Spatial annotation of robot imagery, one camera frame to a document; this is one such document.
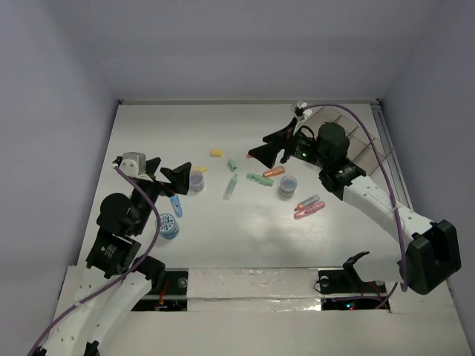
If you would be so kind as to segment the blue highlighter pen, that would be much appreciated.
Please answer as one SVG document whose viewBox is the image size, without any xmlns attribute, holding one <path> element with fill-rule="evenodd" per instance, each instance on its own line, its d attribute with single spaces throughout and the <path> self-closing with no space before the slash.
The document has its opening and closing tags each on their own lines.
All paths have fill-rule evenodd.
<svg viewBox="0 0 475 356">
<path fill-rule="evenodd" d="M 180 199 L 177 195 L 174 195 L 170 198 L 172 208 L 174 209 L 174 213 L 177 217 L 183 216 L 183 209 L 180 203 Z"/>
</svg>

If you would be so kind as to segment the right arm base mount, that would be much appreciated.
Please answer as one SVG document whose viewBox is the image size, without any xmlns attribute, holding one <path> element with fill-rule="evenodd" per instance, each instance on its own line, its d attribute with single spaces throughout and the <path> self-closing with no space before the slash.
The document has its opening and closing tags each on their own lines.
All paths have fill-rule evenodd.
<svg viewBox="0 0 475 356">
<path fill-rule="evenodd" d="M 381 281 L 354 283 L 343 269 L 318 270 L 313 288 L 322 311 L 374 310 L 389 292 Z"/>
</svg>

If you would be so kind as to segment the green marker cap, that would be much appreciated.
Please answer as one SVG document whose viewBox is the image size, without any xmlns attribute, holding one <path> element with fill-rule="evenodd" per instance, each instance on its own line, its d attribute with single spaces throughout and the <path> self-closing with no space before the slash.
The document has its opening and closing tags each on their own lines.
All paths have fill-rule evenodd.
<svg viewBox="0 0 475 356">
<path fill-rule="evenodd" d="M 228 165 L 230 171 L 234 172 L 234 171 L 237 170 L 237 165 L 236 165 L 236 163 L 233 159 L 229 159 L 228 162 L 227 162 L 227 165 Z"/>
</svg>

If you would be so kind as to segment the blue lid pin jar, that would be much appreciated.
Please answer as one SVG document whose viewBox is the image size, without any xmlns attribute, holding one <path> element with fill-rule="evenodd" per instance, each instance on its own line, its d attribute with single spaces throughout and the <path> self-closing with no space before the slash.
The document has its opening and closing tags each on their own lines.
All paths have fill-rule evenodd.
<svg viewBox="0 0 475 356">
<path fill-rule="evenodd" d="M 179 224 L 172 214 L 160 214 L 157 225 L 160 227 L 160 236 L 166 240 L 173 240 L 180 233 Z"/>
</svg>

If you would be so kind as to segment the clear green highlighter body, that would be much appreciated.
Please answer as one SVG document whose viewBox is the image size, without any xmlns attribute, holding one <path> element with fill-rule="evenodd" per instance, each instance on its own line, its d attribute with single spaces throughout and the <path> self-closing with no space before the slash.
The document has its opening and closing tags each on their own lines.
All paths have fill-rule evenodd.
<svg viewBox="0 0 475 356">
<path fill-rule="evenodd" d="M 230 180 L 223 194 L 223 199 L 229 201 L 238 182 L 238 176 L 235 174 Z"/>
</svg>

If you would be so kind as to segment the paperclip jar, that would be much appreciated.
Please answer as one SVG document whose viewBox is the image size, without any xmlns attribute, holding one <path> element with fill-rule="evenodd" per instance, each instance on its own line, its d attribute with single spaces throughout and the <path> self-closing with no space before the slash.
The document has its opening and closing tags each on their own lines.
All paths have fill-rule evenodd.
<svg viewBox="0 0 475 356">
<path fill-rule="evenodd" d="M 194 193 L 201 192 L 205 187 L 204 175 L 200 171 L 191 171 L 189 175 L 189 190 Z"/>
<path fill-rule="evenodd" d="M 282 197 L 292 197 L 298 186 L 298 181 L 294 176 L 287 175 L 281 178 L 278 192 Z"/>
</svg>

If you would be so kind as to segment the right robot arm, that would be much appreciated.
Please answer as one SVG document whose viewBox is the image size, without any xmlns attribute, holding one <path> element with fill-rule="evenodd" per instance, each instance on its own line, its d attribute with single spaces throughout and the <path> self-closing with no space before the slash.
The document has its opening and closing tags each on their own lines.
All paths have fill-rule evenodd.
<svg viewBox="0 0 475 356">
<path fill-rule="evenodd" d="M 367 215 L 402 247 L 400 257 L 378 257 L 366 264 L 364 252 L 341 273 L 343 285 L 358 291 L 368 280 L 402 283 L 426 295 L 461 268 L 456 228 L 447 220 L 434 222 L 402 205 L 382 190 L 347 156 L 350 140 L 336 123 L 326 122 L 312 137 L 307 126 L 293 119 L 285 128 L 263 138 L 249 155 L 272 168 L 295 157 L 321 170 L 318 178 L 331 194 Z"/>
</svg>

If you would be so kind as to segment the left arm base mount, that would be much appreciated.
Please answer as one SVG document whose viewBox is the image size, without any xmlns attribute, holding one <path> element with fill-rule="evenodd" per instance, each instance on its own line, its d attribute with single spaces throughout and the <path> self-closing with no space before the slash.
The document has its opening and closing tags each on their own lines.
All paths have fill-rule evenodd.
<svg viewBox="0 0 475 356">
<path fill-rule="evenodd" d="M 166 270 L 163 284 L 133 307 L 133 312 L 185 312 L 188 308 L 189 271 L 187 269 Z"/>
</svg>

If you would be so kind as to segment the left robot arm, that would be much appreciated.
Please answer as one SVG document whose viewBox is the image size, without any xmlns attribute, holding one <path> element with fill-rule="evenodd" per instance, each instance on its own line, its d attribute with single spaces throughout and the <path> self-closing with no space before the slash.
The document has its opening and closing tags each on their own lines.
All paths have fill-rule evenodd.
<svg viewBox="0 0 475 356">
<path fill-rule="evenodd" d="M 113 161 L 133 191 L 102 201 L 74 302 L 42 332 L 30 355 L 100 355 L 139 300 L 163 287 L 166 267 L 150 255 L 163 221 L 156 202 L 189 192 L 191 163 L 170 169 L 160 162 L 137 152 Z"/>
</svg>

